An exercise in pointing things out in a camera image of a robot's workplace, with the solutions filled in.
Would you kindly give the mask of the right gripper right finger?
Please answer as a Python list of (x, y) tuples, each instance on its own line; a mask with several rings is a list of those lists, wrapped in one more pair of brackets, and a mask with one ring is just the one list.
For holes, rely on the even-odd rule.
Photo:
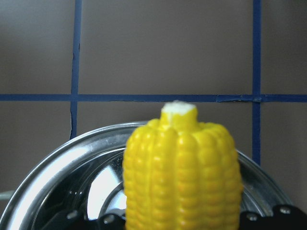
[(292, 205), (276, 205), (272, 216), (261, 216), (256, 212), (240, 214), (241, 230), (307, 230), (307, 214)]

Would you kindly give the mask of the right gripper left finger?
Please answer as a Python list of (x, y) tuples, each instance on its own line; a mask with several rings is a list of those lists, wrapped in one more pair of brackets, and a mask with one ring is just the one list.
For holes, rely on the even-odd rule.
[(107, 213), (98, 219), (89, 220), (78, 210), (61, 211), (39, 230), (124, 230), (126, 218)]

